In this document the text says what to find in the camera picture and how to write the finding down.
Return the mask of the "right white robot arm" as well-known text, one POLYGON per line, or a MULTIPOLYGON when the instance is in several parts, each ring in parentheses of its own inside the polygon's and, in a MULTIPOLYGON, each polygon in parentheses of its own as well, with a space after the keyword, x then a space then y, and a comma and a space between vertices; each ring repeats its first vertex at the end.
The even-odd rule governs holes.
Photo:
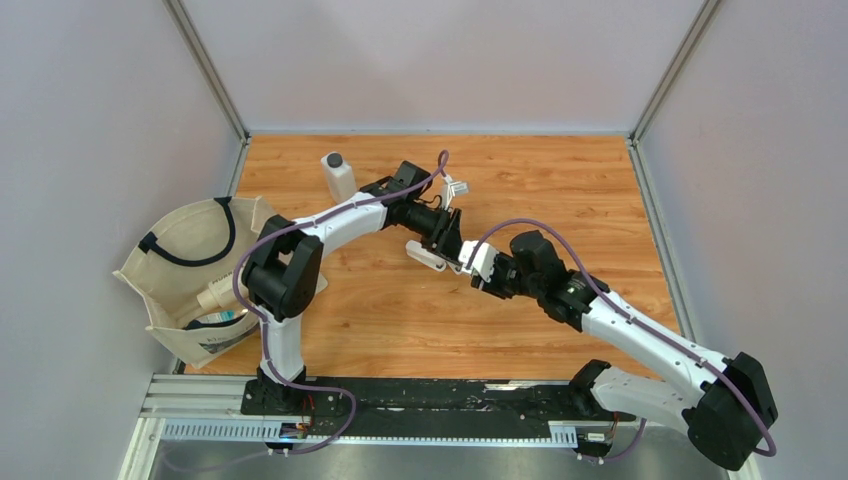
POLYGON ((662 326, 591 276, 566 267, 539 230, 514 237, 510 253, 467 241, 458 262, 475 288, 499 298, 534 299, 553 320, 601 339, 657 374, 630 374, 593 360, 575 376, 572 409, 586 419, 631 414, 685 435, 704 457, 730 471, 753 455, 772 457, 777 408, 762 364, 729 357, 662 326))

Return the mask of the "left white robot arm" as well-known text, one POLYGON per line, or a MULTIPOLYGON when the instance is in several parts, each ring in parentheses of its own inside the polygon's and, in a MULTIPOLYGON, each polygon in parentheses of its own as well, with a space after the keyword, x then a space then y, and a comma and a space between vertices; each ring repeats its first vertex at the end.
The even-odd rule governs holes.
POLYGON ((398 225, 419 234, 425 253, 459 267, 461 213, 450 211, 446 199, 431 207, 420 198, 436 177, 447 176, 448 159, 448 151, 442 151, 432 173, 405 161, 394 175, 310 217, 287 220, 276 215, 240 259, 237 268, 247 293, 238 299, 260 321, 257 378, 270 384, 266 398, 279 413, 294 414, 305 402, 306 389, 296 381, 305 372, 302 316, 317 292, 326 256, 364 235, 398 225))

